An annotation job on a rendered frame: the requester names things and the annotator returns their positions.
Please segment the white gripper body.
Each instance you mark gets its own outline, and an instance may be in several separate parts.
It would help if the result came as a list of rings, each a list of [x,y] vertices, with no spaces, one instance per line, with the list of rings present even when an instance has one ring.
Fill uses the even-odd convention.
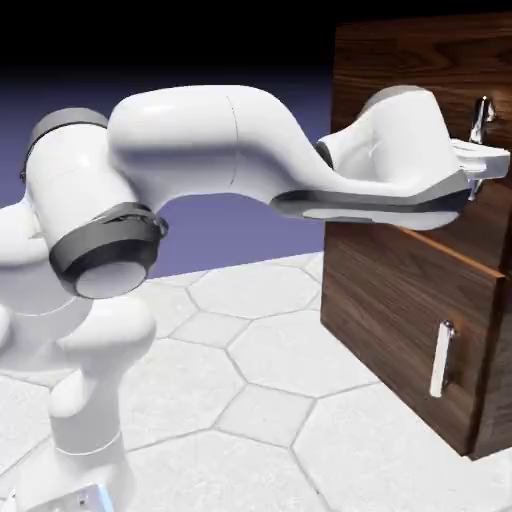
[[[469,179],[502,179],[508,174],[511,153],[502,148],[453,139],[460,168]]]

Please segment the dark wood cabinet door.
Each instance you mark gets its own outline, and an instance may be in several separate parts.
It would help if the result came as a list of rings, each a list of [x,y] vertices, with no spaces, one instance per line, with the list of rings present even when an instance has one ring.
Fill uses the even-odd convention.
[[[439,324],[457,335],[429,394]],[[457,453],[512,447],[512,279],[385,226],[325,228],[323,325]]]
[[[354,22],[336,30],[331,128],[350,124],[366,100],[392,85],[431,90],[451,136],[470,135],[475,103],[496,117],[484,142],[512,154],[512,10]],[[485,184],[464,215],[428,238],[512,277],[512,158],[507,177]]]

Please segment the dark wood cabinet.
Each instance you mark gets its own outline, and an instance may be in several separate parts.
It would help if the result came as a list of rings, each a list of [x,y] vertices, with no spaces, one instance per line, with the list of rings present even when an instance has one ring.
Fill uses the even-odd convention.
[[[489,97],[484,140],[512,155],[512,10],[339,25],[332,128],[397,84],[431,90],[459,139]],[[512,447],[512,158],[444,228],[327,224],[321,320],[459,454]]]

